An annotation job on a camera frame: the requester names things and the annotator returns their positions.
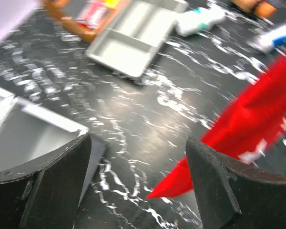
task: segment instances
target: red cloth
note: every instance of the red cloth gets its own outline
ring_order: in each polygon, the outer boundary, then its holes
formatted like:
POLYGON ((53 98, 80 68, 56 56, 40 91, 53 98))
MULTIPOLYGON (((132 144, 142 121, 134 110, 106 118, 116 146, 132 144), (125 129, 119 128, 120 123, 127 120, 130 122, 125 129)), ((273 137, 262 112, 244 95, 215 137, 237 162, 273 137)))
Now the red cloth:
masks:
MULTIPOLYGON (((286 131, 286 57, 279 58, 247 87, 201 139, 223 154, 246 163, 255 160, 286 131)), ((186 157, 148 198, 176 197, 193 189, 186 157)))

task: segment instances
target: tray compartment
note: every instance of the tray compartment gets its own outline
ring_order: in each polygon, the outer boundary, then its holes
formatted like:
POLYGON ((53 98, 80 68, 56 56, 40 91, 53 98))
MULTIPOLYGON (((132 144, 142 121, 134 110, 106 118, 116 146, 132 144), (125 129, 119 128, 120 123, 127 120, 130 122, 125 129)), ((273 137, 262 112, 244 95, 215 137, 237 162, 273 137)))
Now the tray compartment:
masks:
POLYGON ((112 29, 134 37, 137 30, 145 23, 155 7, 162 0, 132 0, 121 14, 112 29))
POLYGON ((0 124, 0 172, 65 145, 75 139, 80 130, 88 131, 72 120, 19 99, 0 124))
POLYGON ((130 76, 137 76, 150 59, 153 47, 118 31, 109 30, 102 42, 88 48, 87 56, 108 67, 118 68, 130 76))
POLYGON ((161 0, 135 37, 152 46, 160 46, 172 30, 177 14, 183 10, 182 1, 161 0))

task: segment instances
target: yellow object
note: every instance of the yellow object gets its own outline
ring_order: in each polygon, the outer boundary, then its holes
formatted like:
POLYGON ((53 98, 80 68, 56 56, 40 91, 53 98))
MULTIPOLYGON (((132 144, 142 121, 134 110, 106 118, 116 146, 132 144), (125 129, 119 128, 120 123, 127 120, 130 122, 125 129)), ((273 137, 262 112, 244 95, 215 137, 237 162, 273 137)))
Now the yellow object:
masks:
POLYGON ((106 6, 109 8, 115 8, 120 0, 104 0, 106 2, 106 6))

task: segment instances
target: orange object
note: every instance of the orange object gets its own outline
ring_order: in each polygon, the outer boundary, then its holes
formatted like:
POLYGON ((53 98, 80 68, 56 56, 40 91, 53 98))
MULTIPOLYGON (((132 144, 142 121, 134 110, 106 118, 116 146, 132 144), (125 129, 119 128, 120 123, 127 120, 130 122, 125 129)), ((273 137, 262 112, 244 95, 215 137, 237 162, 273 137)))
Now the orange object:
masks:
POLYGON ((76 22, 72 17, 65 15, 52 0, 42 0, 44 8, 62 26, 71 33, 78 35, 84 41, 91 43, 94 38, 121 12, 129 0, 120 0, 115 9, 112 9, 96 29, 90 29, 76 22))
POLYGON ((232 0, 232 3, 242 11, 260 18, 268 18, 276 11, 276 7, 264 0, 232 0))
MULTIPOLYGON (((226 108, 201 141, 218 152, 250 163, 285 132, 286 57, 282 57, 226 108)), ((191 189, 185 157, 147 197, 176 197, 191 189)))
POLYGON ((70 0, 55 0, 55 1, 53 2, 53 4, 54 4, 57 8, 62 8, 62 7, 65 7, 69 2, 70 2, 70 0))
POLYGON ((274 12, 276 11, 276 8, 269 3, 263 1, 261 2, 257 8, 254 11, 254 14, 257 17, 260 18, 268 18, 270 17, 274 12))

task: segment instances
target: black and white speckled surface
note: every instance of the black and white speckled surface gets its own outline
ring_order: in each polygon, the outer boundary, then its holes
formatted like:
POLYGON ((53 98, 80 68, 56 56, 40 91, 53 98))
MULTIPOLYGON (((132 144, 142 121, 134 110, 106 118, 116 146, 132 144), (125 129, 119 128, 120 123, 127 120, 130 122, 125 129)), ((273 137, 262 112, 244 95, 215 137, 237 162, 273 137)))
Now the black and white speckled surface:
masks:
MULTIPOLYGON (((245 41, 261 24, 229 10, 227 15, 212 32, 185 40, 169 37, 140 84, 89 61, 84 56, 88 45, 43 10, 0 46, 0 86, 88 126, 110 142, 80 207, 76 229, 201 228, 193 192, 176 199, 145 196, 184 156, 188 136, 199 138, 286 51, 255 53, 245 41)), ((286 3, 271 21, 285 19, 286 3)), ((276 144, 257 165, 286 175, 284 144, 276 144)))

